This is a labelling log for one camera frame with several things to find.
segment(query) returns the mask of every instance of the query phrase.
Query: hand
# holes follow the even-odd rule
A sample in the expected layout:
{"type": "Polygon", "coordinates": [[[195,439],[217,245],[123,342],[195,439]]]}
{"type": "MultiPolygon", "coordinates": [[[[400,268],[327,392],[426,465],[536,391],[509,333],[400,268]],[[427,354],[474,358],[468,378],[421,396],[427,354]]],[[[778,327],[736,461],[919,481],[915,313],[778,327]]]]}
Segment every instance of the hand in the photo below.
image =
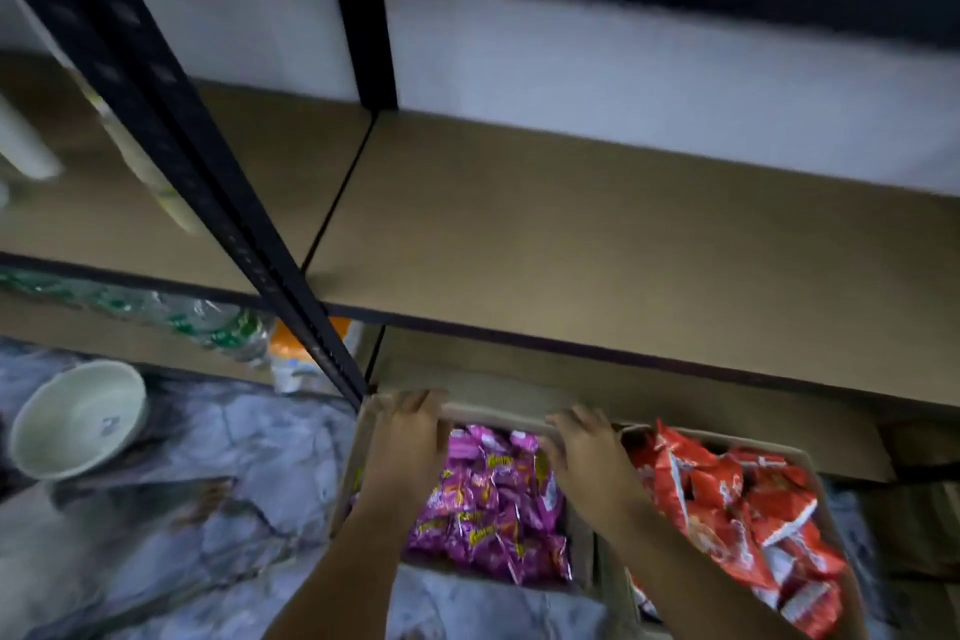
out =
{"type": "Polygon", "coordinates": [[[390,395],[373,429],[355,512],[389,516],[406,536],[447,457],[450,423],[438,419],[443,397],[437,390],[390,395]]]}
{"type": "Polygon", "coordinates": [[[607,416],[577,404],[546,421],[559,431],[566,455],[547,436],[539,438],[540,448],[573,508],[610,542],[630,532],[652,503],[607,416]]]}

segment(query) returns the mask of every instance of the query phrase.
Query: shelf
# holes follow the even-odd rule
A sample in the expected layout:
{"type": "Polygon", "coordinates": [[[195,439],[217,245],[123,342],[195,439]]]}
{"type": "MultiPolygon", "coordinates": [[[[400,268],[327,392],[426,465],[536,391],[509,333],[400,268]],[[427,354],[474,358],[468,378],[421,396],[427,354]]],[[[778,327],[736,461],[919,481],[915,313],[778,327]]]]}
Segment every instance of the shelf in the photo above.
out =
{"type": "Polygon", "coordinates": [[[531,405],[547,413],[578,399],[603,408],[614,421],[653,423],[659,417],[684,428],[798,448],[822,473],[894,478],[870,413],[822,397],[397,328],[387,329],[373,381],[385,391],[447,388],[452,399],[469,402],[482,381],[465,378],[464,371],[526,383],[509,394],[476,396],[506,413],[518,402],[529,414],[531,405]]]}
{"type": "Polygon", "coordinates": [[[338,313],[960,405],[960,200],[381,114],[308,265],[338,313]]]}
{"type": "MultiPolygon", "coordinates": [[[[252,88],[198,89],[284,243],[302,263],[363,140],[369,114],[358,105],[252,88]]],[[[10,203],[0,210],[0,251],[255,292],[212,235],[186,233],[163,211],[53,59],[0,54],[0,92],[65,166],[54,181],[11,182],[10,203]]]]}
{"type": "Polygon", "coordinates": [[[112,360],[271,385],[270,368],[254,369],[185,336],[70,306],[0,292],[0,336],[112,360]]]}

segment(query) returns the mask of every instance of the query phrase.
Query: person's left hand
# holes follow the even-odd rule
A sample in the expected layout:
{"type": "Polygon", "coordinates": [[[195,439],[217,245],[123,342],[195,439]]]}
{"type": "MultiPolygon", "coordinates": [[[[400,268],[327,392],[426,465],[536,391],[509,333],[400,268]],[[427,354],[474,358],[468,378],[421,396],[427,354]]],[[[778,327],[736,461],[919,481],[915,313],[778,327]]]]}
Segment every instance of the person's left hand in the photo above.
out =
{"type": "Polygon", "coordinates": [[[376,419],[355,511],[389,514],[404,531],[413,526],[437,486],[450,423],[439,419],[445,393],[390,395],[376,419]]]}

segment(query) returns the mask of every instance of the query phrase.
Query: white bowl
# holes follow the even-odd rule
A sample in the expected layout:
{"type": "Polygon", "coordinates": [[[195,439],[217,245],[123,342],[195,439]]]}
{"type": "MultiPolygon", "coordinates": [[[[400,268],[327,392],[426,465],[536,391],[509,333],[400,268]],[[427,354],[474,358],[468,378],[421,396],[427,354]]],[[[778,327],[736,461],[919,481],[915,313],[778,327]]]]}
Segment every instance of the white bowl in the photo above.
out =
{"type": "Polygon", "coordinates": [[[33,479],[79,476],[130,445],[147,419],[147,390],[124,362],[99,359],[34,392],[10,431],[9,456],[33,479]]]}

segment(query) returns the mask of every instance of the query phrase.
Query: open cardboard box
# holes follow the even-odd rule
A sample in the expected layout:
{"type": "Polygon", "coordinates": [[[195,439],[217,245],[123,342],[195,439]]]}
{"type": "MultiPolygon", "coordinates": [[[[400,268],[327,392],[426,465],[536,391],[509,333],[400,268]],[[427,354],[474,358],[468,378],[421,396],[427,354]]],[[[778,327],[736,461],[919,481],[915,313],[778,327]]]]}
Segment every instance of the open cardboard box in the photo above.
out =
{"type": "MultiPolygon", "coordinates": [[[[824,489],[823,482],[813,467],[813,461],[810,460],[810,456],[803,451],[788,448],[784,445],[777,445],[776,443],[731,437],[706,430],[683,429],[676,428],[676,426],[671,427],[674,427],[684,436],[699,440],[704,446],[715,453],[723,453],[728,448],[734,446],[754,448],[759,451],[783,456],[789,464],[798,465],[806,471],[807,475],[810,476],[811,489],[817,495],[817,509],[813,513],[812,520],[820,530],[823,540],[837,551],[843,553],[847,563],[846,571],[839,577],[840,589],[843,593],[843,614],[839,622],[837,622],[836,627],[834,627],[833,632],[828,635],[828,638],[830,640],[870,640],[864,619],[863,597],[860,595],[857,578],[851,568],[850,559],[846,557],[840,532],[837,530],[834,524],[834,518],[827,508],[827,491],[824,489]]],[[[621,437],[624,446],[629,449],[653,432],[654,428],[648,425],[631,426],[630,428],[624,428],[622,430],[621,437]]],[[[597,563],[599,575],[602,578],[601,585],[604,586],[606,592],[611,595],[610,601],[606,604],[611,608],[621,609],[624,607],[623,597],[625,595],[630,596],[630,616],[625,617],[621,614],[619,617],[620,621],[632,621],[637,627],[637,635],[641,637],[656,637],[659,634],[668,636],[668,627],[662,623],[648,622],[642,618],[637,604],[633,601],[630,575],[623,565],[618,562],[610,546],[603,540],[598,541],[597,563]],[[619,584],[622,589],[614,588],[615,576],[617,574],[619,574],[619,584]]]]}
{"type": "MultiPolygon", "coordinates": [[[[360,489],[367,452],[370,449],[378,415],[384,408],[385,399],[383,394],[374,395],[366,400],[360,410],[353,446],[350,449],[349,458],[346,460],[337,500],[334,503],[333,515],[330,518],[328,532],[331,538],[335,537],[337,532],[340,531],[350,513],[351,497],[360,489]]],[[[448,401],[442,406],[441,417],[450,420],[455,425],[479,424],[504,431],[520,430],[539,435],[552,432],[552,428],[549,428],[544,422],[543,416],[537,420],[532,416],[505,415],[494,408],[485,407],[481,404],[448,401]]],[[[524,586],[570,594],[590,591],[594,584],[594,532],[570,507],[569,501],[564,504],[558,524],[558,533],[567,537],[567,551],[573,581],[524,586]]],[[[446,557],[428,557],[417,552],[410,552],[404,556],[403,562],[436,572],[470,577],[482,582],[502,582],[502,580],[488,576],[486,573],[459,567],[446,557]]]]}

